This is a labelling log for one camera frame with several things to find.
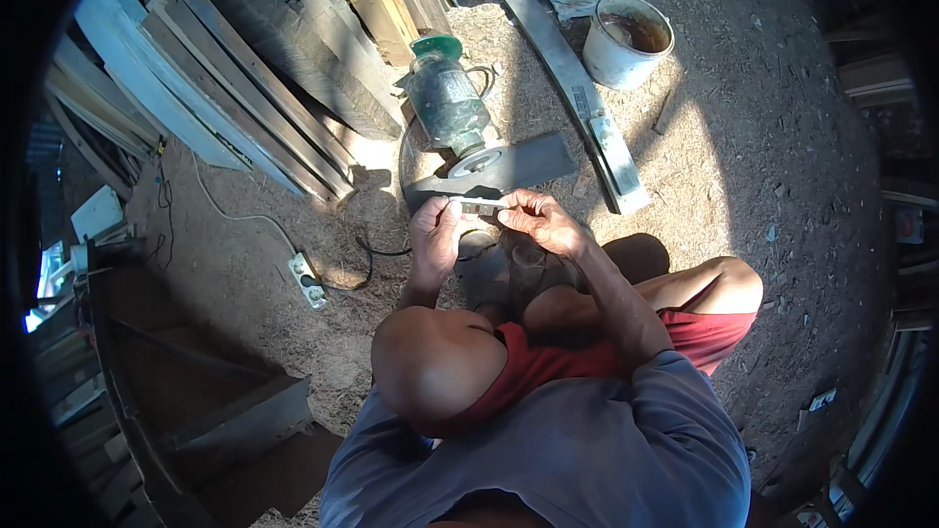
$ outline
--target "black cable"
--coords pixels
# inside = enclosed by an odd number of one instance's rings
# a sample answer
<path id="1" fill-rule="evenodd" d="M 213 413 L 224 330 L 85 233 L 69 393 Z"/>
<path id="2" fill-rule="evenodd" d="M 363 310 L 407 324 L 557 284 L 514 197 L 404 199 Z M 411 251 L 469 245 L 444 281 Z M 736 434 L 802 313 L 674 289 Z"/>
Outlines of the black cable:
<path id="1" fill-rule="evenodd" d="M 320 287 L 332 289 L 333 291 L 358 291 L 359 289 L 367 286 L 372 281 L 372 275 L 375 272 L 375 255 L 378 255 L 379 257 L 401 257 L 411 252 L 410 247 L 407 249 L 402 249 L 401 251 L 376 251 L 369 247 L 365 240 L 361 237 L 356 237 L 355 241 L 358 243 L 358 246 L 361 247 L 361 250 L 364 251 L 368 256 L 368 272 L 365 274 L 365 279 L 361 280 L 360 283 L 353 287 L 336 287 L 320 281 Z"/>
<path id="2" fill-rule="evenodd" d="M 173 231 L 173 188 L 169 180 L 166 179 L 166 176 L 163 175 L 164 147 L 165 144 L 161 143 L 158 148 L 157 168 L 159 169 L 159 190 L 157 190 L 157 206 L 166 209 L 166 215 L 170 221 L 170 258 L 166 260 L 165 265 L 159 265 L 159 251 L 163 249 L 163 244 L 166 242 L 166 235 L 160 233 L 159 237 L 157 237 L 156 248 L 147 255 L 146 259 L 146 261 L 150 261 L 150 258 L 156 258 L 157 265 L 162 269 L 166 269 L 173 262 L 173 243 L 176 242 L 176 234 Z"/>

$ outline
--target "bench grinder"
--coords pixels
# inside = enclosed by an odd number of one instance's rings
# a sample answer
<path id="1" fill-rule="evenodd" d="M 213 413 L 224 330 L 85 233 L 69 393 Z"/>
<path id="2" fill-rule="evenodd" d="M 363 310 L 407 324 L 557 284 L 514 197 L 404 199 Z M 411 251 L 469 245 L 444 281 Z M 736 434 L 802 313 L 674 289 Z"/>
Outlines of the bench grinder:
<path id="1" fill-rule="evenodd" d="M 499 138 L 499 131 L 483 104 L 492 88 L 495 73 L 486 66 L 464 70 L 459 59 L 463 44 L 450 35 L 432 35 L 411 44 L 414 60 L 410 71 L 395 82 L 403 88 L 418 121 L 430 139 L 431 147 L 450 149 L 458 161 L 448 178 L 461 178 L 481 172 L 505 154 L 505 147 L 487 148 Z M 484 72 L 487 87 L 480 96 L 467 76 Z"/>

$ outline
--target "dirt floor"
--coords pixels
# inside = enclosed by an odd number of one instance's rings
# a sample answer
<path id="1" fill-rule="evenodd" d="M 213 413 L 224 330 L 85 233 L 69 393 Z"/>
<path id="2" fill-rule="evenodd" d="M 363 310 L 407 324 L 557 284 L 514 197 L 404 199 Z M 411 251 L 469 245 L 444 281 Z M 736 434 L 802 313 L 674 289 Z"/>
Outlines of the dirt floor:
<path id="1" fill-rule="evenodd" d="M 812 435 L 821 442 L 809 458 L 827 462 L 819 453 L 858 424 L 881 353 L 889 297 L 881 285 L 886 253 L 875 137 L 839 93 L 810 0 L 649 1 L 671 19 L 673 53 L 634 92 L 600 88 L 652 196 L 652 205 L 631 217 L 606 210 L 557 90 L 499 4 L 453 9 L 449 18 L 467 67 L 501 69 L 487 106 L 508 141 L 552 130 L 567 135 L 580 174 L 592 178 L 587 194 L 572 195 L 577 175 L 542 189 L 586 220 L 598 240 L 647 232 L 668 249 L 673 270 L 737 255 L 762 276 L 764 301 L 775 304 L 760 311 L 713 384 L 756 451 L 754 487 L 773 486 L 791 480 L 781 470 L 792 462 L 793 445 L 805 442 L 804 433 L 794 440 L 798 411 L 838 387 L 836 403 L 821 414 L 826 421 L 815 425 L 825 431 Z M 580 50 L 584 21 L 564 27 Z M 678 109 L 660 136 L 651 125 L 672 88 Z M 274 217 L 327 281 L 351 286 L 367 269 L 356 235 L 377 249 L 407 246 L 397 144 L 376 142 L 353 154 L 374 171 L 339 211 L 292 197 L 262 174 L 202 162 L 199 170 L 229 214 Z M 253 352 L 292 375 L 312 374 L 316 420 L 345 434 L 369 390 L 371 335 L 393 309 L 409 259 L 377 258 L 371 285 L 331 293 L 326 310 L 311 311 L 287 273 L 290 250 L 270 225 L 216 214 L 195 181 L 189 150 L 178 143 L 164 156 L 163 171 L 175 195 L 165 270 L 172 287 Z M 127 209 L 151 248 L 159 234 L 170 236 L 156 175 L 147 169 Z M 160 265 L 169 252 L 167 241 Z M 440 305 L 460 305 L 452 280 Z M 297 522 L 311 517 L 314 509 L 305 510 Z"/>

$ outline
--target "power cord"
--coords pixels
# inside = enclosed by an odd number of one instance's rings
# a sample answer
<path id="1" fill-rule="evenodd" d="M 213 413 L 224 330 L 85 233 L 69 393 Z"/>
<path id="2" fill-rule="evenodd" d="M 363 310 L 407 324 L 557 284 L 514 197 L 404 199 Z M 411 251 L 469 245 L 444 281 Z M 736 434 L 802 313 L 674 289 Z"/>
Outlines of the power cord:
<path id="1" fill-rule="evenodd" d="M 193 154 L 193 166 L 195 168 L 195 180 L 196 182 L 199 182 L 199 187 L 202 188 L 202 192 L 205 194 L 205 197 L 208 198 L 208 201 L 212 205 L 212 208 L 215 209 L 215 212 L 227 218 L 228 220 L 261 219 L 261 220 L 268 221 L 269 223 L 271 223 L 274 229 L 277 229 L 277 232 L 280 233 L 281 237 L 284 238 L 284 242 L 286 242 L 288 247 L 290 248 L 291 254 L 297 255 L 297 252 L 298 252 L 297 247 L 290 241 L 290 237 L 288 237 L 287 231 L 284 230 L 284 227 L 281 227 L 280 223 L 278 223 L 273 218 L 268 217 L 266 215 L 249 215 L 247 217 L 231 217 L 228 214 L 226 214 L 225 211 L 223 211 L 222 208 L 218 206 L 217 202 L 212 197 L 212 195 L 208 193 L 208 189 L 205 187 L 205 182 L 202 181 L 202 175 L 199 173 L 199 163 L 195 159 L 195 152 L 193 150 L 190 150 L 190 153 Z M 364 251 L 365 254 L 368 256 L 368 272 L 365 275 L 365 279 L 363 279 L 360 283 L 356 284 L 353 287 L 337 287 L 337 286 L 320 281 L 319 285 L 321 287 L 332 289 L 334 291 L 358 291 L 359 289 L 362 289 L 363 287 L 367 286 L 369 283 L 372 282 L 372 275 L 375 272 L 375 255 L 378 255 L 379 257 L 401 257 L 411 252 L 410 247 L 408 247 L 407 249 L 402 249 L 401 251 L 376 251 L 370 248 L 368 244 L 365 242 L 365 240 L 362 239 L 361 237 L 357 236 L 355 238 L 355 241 L 356 243 L 358 243 L 358 246 L 361 247 L 361 250 Z"/>
<path id="2" fill-rule="evenodd" d="M 166 179 L 166 176 L 163 175 L 163 152 L 166 150 L 166 141 L 161 141 L 159 147 L 157 148 L 157 168 L 159 169 L 159 188 L 157 190 L 157 206 L 160 208 L 166 209 L 166 215 L 169 218 L 170 223 L 170 258 L 166 260 L 165 265 L 159 265 L 159 251 L 163 249 L 163 244 L 166 243 L 166 235 L 163 233 L 159 234 L 157 237 L 157 246 L 147 255 L 146 261 L 150 261 L 150 258 L 156 258 L 157 265 L 161 269 L 166 269 L 173 262 L 173 244 L 176 242 L 176 234 L 173 231 L 173 186 Z"/>

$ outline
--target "man's leg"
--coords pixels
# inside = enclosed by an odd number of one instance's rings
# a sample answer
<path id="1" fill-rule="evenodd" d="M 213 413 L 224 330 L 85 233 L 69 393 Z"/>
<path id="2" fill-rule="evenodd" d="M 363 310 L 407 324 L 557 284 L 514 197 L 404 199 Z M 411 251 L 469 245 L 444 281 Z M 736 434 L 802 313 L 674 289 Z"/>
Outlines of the man's leg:
<path id="1" fill-rule="evenodd" d="M 381 398 L 414 425 L 454 417 L 476 403 L 505 367 L 508 351 L 493 335 L 499 311 L 411 307 L 381 323 L 372 370 Z"/>
<path id="2" fill-rule="evenodd" d="M 743 260 L 718 257 L 673 274 L 633 284 L 652 308 L 692 314 L 748 314 L 760 308 L 762 281 Z M 532 334 L 556 334 L 558 330 L 595 331 L 599 327 L 596 304 L 589 295 L 570 286 L 542 292 L 525 309 L 525 329 Z"/>

